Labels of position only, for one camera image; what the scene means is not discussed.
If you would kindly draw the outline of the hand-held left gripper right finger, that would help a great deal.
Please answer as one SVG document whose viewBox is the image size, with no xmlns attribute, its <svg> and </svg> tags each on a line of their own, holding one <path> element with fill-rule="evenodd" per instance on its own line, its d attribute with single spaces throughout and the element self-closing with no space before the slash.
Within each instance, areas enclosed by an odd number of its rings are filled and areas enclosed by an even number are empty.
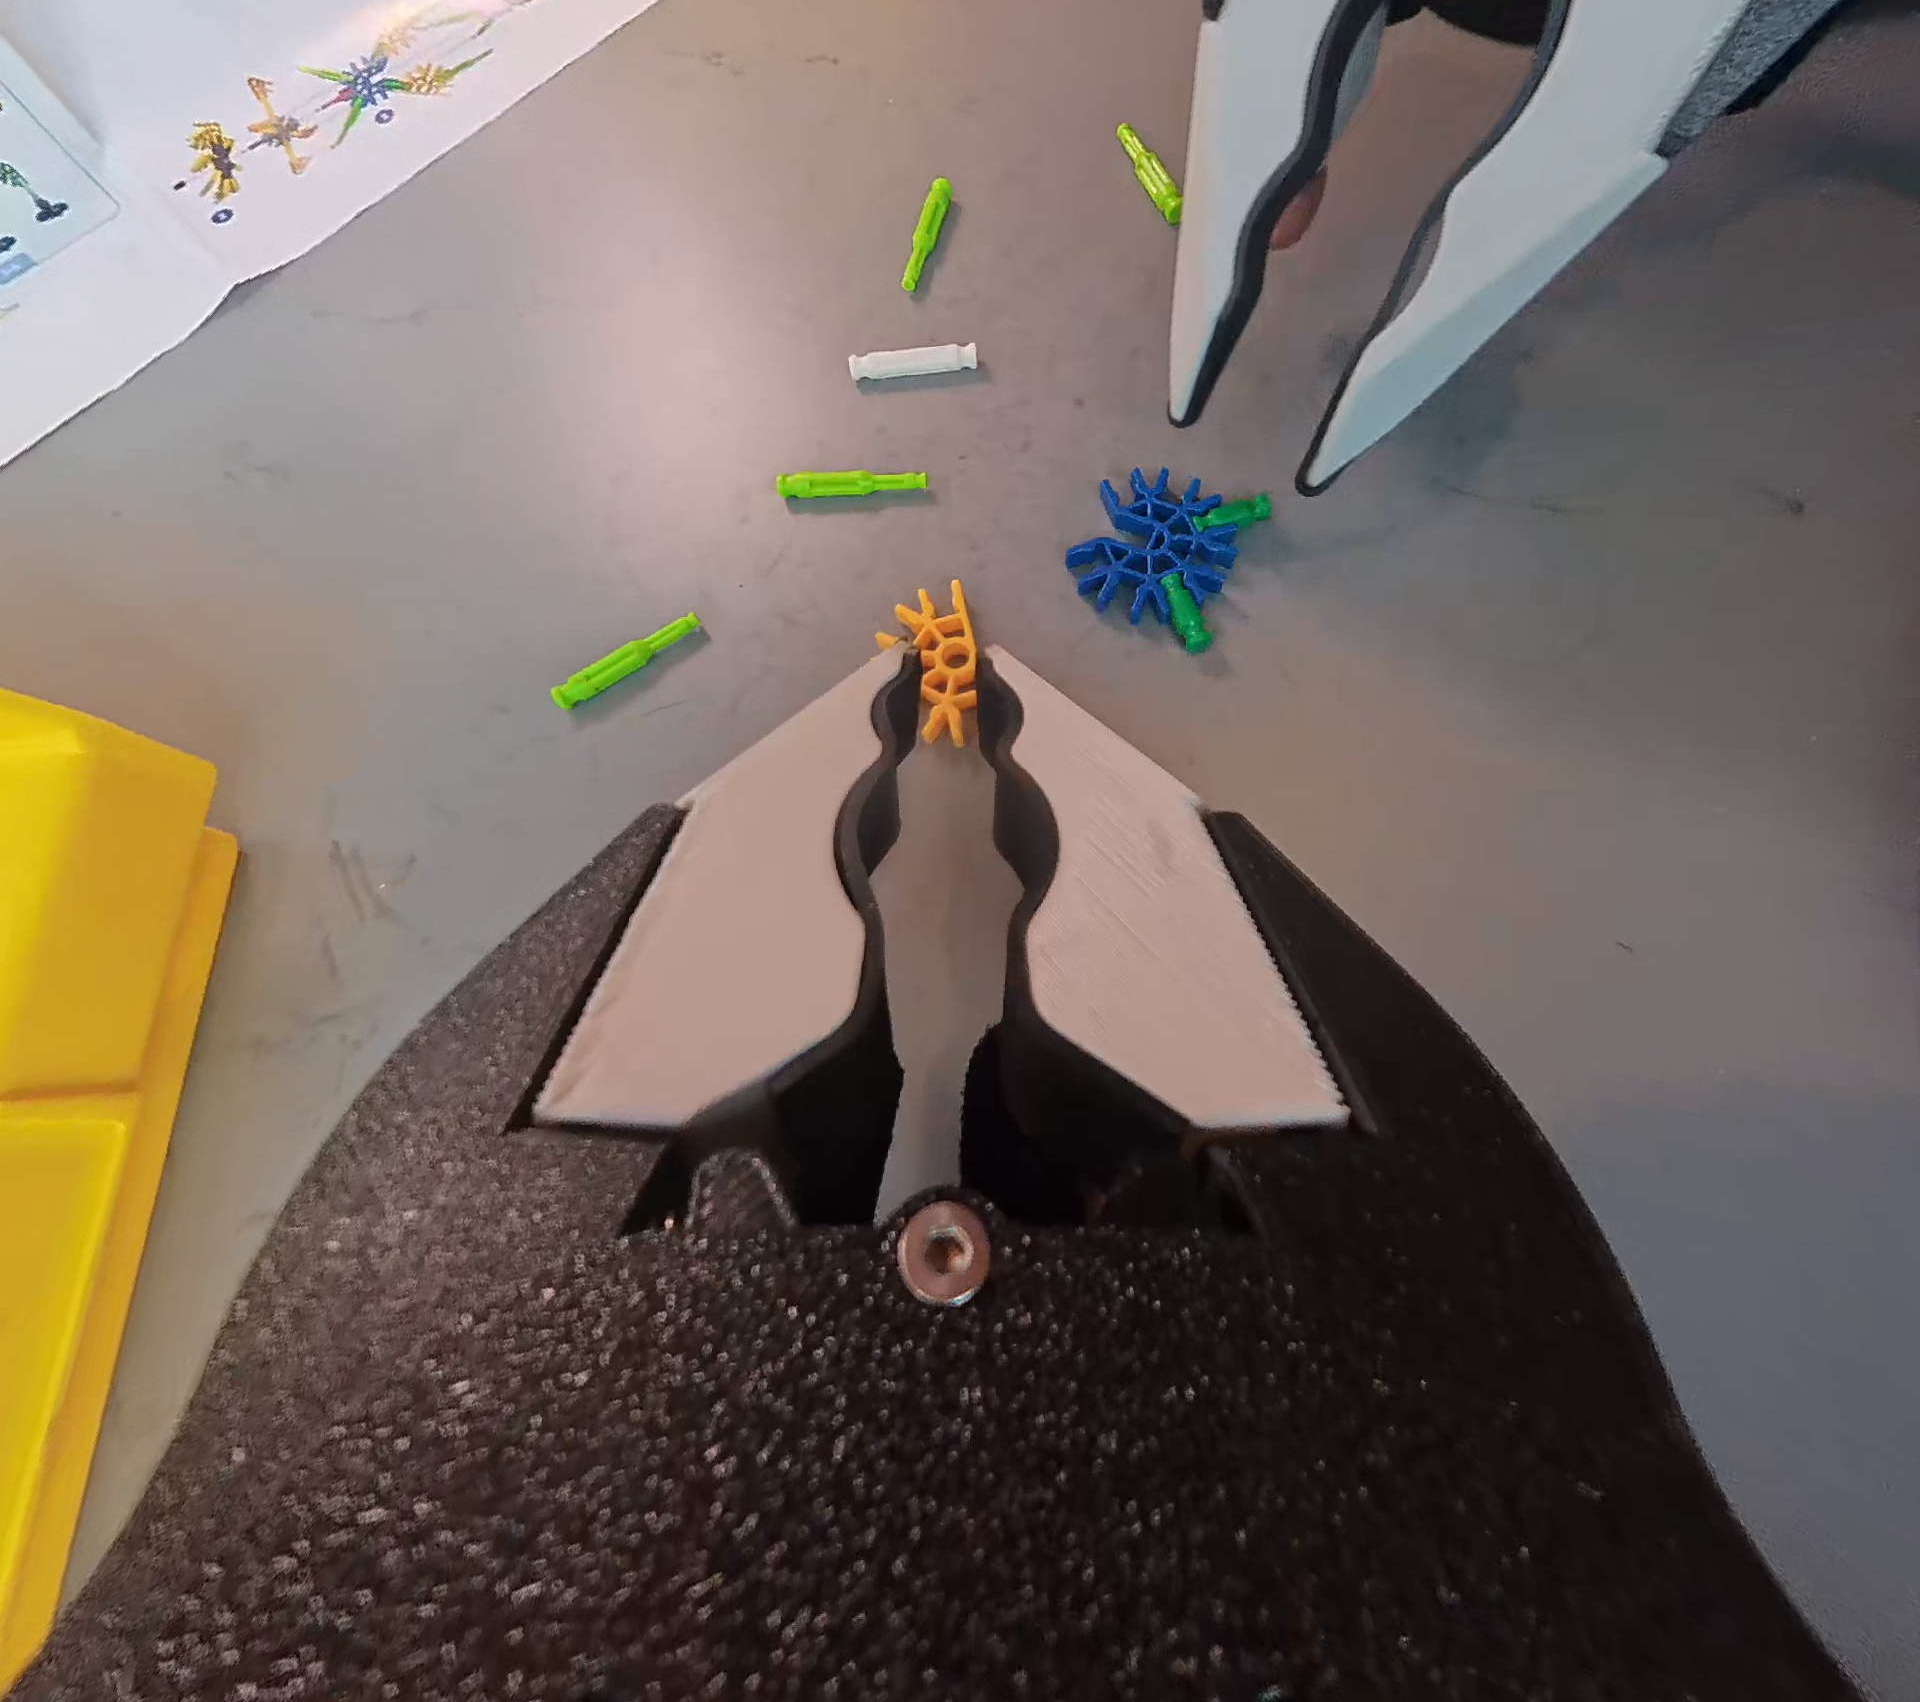
<svg viewBox="0 0 1920 1702">
<path fill-rule="evenodd" d="M 980 667 L 993 844 L 1021 901 L 1007 1004 L 1200 1136 L 1349 1107 L 1201 800 L 1009 649 Z"/>
</svg>

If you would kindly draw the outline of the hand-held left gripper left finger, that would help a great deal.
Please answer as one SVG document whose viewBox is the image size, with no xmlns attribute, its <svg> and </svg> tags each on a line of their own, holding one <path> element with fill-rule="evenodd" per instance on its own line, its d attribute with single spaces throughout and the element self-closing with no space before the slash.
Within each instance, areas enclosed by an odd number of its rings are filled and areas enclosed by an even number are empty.
<svg viewBox="0 0 1920 1702">
<path fill-rule="evenodd" d="M 665 1133 L 850 1020 L 917 706 L 919 667 L 871 658 L 685 794 L 536 1124 Z"/>
</svg>

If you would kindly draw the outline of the orange half-round connector piece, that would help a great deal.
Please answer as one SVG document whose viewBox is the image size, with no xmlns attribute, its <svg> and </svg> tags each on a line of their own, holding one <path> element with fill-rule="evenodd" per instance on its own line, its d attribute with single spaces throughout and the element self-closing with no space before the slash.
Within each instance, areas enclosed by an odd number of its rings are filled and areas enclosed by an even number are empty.
<svg viewBox="0 0 1920 1702">
<path fill-rule="evenodd" d="M 937 610 L 926 590 L 919 605 L 899 603 L 903 634 L 877 632 L 882 649 L 907 647 L 919 659 L 919 701 L 926 706 L 924 741 L 946 734 L 955 748 L 968 741 L 966 716 L 978 706 L 980 645 L 964 585 L 950 585 L 950 609 Z"/>
</svg>

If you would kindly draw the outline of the blue snowflake connector piece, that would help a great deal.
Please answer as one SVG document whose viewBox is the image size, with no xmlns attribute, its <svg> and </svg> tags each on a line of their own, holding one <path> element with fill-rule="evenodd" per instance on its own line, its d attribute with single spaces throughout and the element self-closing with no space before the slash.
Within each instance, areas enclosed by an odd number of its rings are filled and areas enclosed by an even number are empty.
<svg viewBox="0 0 1920 1702">
<path fill-rule="evenodd" d="M 1139 624 L 1144 616 L 1166 624 L 1158 581 L 1172 571 L 1206 610 L 1229 585 L 1236 561 L 1236 533 L 1195 531 L 1195 515 L 1221 500 L 1227 499 L 1208 491 L 1196 478 L 1186 489 L 1173 489 L 1173 478 L 1164 468 L 1158 474 L 1128 471 L 1124 489 L 1113 480 L 1099 482 L 1107 527 L 1064 551 L 1078 593 L 1096 610 L 1118 603 L 1128 624 Z"/>
</svg>

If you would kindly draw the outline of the yellow storage bin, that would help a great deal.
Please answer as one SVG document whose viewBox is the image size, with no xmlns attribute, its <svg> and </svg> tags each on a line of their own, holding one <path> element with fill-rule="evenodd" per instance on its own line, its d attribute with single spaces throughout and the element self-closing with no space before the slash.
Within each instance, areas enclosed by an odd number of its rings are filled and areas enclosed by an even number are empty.
<svg viewBox="0 0 1920 1702">
<path fill-rule="evenodd" d="M 47 1641 L 239 860 L 215 770 L 2 695 L 2 1684 Z"/>
</svg>

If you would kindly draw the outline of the printed instruction sheet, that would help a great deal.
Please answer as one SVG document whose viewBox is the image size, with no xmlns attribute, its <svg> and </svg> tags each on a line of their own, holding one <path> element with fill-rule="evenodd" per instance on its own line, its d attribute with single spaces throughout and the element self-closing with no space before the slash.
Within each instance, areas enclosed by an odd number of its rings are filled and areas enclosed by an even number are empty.
<svg viewBox="0 0 1920 1702">
<path fill-rule="evenodd" d="M 2 457 L 660 0 L 2 0 Z"/>
</svg>

